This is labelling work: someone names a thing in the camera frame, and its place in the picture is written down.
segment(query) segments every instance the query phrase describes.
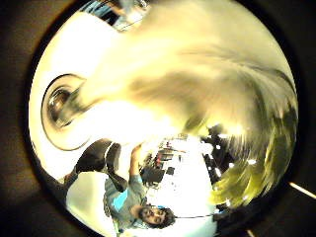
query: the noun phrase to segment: liquid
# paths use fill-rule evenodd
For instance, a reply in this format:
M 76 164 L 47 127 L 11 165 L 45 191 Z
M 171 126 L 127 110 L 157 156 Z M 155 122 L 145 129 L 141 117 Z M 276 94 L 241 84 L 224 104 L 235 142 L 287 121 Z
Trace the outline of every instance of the liquid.
M 230 1 L 154 5 L 105 53 L 61 124 L 99 104 L 99 129 L 115 142 L 207 136 L 220 123 L 238 161 L 214 186 L 215 203 L 248 203 L 273 187 L 295 141 L 297 101 L 286 59 L 259 20 Z

